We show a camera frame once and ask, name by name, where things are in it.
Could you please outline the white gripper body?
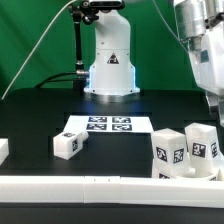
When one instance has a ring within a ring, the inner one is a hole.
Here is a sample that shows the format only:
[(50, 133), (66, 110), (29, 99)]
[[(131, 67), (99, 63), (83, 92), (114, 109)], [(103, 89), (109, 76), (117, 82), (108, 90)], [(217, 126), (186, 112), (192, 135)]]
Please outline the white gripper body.
[(224, 95), (224, 27), (208, 31), (200, 42), (200, 50), (189, 58), (196, 84), (218, 96)]

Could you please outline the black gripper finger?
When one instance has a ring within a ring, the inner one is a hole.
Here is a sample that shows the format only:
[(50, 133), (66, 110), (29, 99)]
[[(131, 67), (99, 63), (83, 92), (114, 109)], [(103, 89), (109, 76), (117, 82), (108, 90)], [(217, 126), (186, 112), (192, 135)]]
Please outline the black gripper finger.
[(209, 113), (212, 118), (217, 118), (219, 116), (218, 113), (218, 96), (209, 91), (206, 92), (206, 100), (209, 107)]

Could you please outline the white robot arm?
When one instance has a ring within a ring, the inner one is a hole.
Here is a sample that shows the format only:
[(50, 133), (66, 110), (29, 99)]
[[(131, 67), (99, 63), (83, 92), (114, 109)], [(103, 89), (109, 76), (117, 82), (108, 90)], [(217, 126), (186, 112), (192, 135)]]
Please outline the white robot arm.
[[(130, 25), (119, 15), (125, 0), (87, 0), (84, 18), (96, 27), (96, 57), (85, 92), (117, 101), (139, 91), (130, 63)], [(178, 40), (187, 45), (196, 84), (211, 114), (224, 121), (224, 0), (174, 0)]]

